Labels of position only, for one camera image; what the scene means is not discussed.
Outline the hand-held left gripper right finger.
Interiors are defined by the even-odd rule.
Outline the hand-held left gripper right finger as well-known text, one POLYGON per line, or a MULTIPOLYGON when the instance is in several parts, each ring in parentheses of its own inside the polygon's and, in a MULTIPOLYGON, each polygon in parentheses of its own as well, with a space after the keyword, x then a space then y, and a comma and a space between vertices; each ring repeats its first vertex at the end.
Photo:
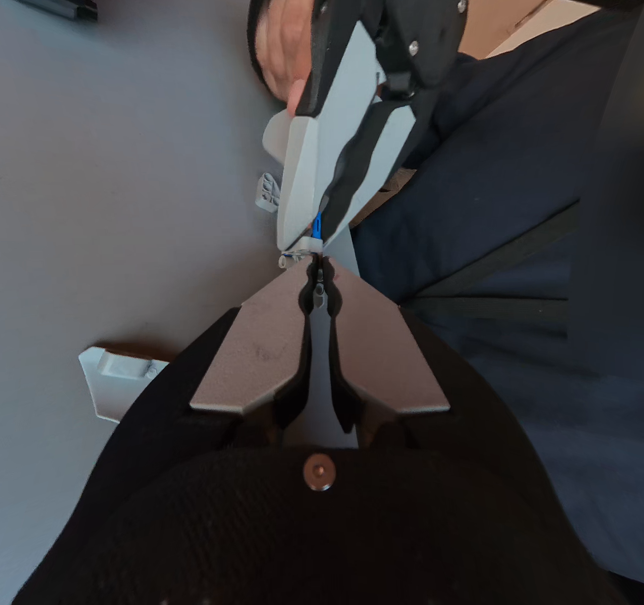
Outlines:
POLYGON ((325 257, 332 403, 344 432, 375 434, 449 401, 397 304, 325 257))

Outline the grey lego piece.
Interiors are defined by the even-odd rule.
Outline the grey lego piece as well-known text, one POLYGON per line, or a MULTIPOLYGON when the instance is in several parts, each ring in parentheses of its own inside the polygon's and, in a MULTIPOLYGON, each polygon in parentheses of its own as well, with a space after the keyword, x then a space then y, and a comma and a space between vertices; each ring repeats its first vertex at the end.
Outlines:
POLYGON ((270 214, 276 214, 279 202, 279 184, 270 173, 262 173, 257 183, 255 204, 270 214))

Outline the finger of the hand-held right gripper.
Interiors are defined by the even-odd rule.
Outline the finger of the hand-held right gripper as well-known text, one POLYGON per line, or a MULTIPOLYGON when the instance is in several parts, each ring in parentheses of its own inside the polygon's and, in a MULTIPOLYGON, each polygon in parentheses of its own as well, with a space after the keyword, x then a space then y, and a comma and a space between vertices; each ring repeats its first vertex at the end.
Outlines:
POLYGON ((358 21, 316 117, 290 123, 277 220, 277 247, 288 250, 315 220, 338 158, 373 102, 382 69, 375 43, 358 21))
POLYGON ((416 118, 410 105, 371 104, 342 149, 321 211, 323 249, 388 182, 416 118))

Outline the white plastic panel piece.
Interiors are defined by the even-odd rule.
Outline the white plastic panel piece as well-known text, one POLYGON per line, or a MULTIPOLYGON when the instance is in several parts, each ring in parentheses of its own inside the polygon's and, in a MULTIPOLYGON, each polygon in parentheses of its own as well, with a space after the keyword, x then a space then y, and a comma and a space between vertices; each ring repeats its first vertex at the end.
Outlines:
POLYGON ((98 418, 119 423, 167 366, 164 360, 92 346, 78 356, 98 418))

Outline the person's right hand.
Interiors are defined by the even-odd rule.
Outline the person's right hand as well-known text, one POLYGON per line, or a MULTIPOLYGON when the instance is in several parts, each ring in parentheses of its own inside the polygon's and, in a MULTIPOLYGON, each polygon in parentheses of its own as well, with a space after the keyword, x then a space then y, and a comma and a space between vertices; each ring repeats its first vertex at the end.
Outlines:
POLYGON ((254 35, 256 57, 268 90, 294 117, 311 70, 314 0, 268 0, 254 35))

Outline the dark blue cloth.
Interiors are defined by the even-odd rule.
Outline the dark blue cloth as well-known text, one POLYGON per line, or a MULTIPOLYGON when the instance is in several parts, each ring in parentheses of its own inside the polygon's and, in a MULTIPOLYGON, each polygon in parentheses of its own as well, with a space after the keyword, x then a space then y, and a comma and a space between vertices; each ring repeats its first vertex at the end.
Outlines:
MULTIPOLYGON (((640 12, 460 55, 414 176, 352 231, 361 277, 404 303, 572 205, 605 165, 594 144, 640 12)), ((643 382, 573 362, 562 324, 427 321, 518 418, 599 564, 643 582, 643 382)))

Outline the cardboard box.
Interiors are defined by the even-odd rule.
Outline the cardboard box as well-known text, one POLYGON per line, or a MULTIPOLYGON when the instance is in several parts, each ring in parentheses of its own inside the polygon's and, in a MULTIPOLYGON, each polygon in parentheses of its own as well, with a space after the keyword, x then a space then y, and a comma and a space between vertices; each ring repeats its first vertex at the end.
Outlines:
POLYGON ((504 54, 598 9, 571 0, 461 0, 467 18, 459 52, 476 59, 504 54))

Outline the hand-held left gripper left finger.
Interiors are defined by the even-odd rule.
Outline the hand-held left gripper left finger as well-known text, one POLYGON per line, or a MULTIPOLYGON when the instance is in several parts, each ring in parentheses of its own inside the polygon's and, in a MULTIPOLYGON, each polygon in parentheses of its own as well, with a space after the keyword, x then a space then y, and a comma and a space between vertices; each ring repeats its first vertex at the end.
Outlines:
POLYGON ((261 415, 289 426, 309 396, 313 259, 304 258, 244 302, 197 387, 193 410, 261 415))

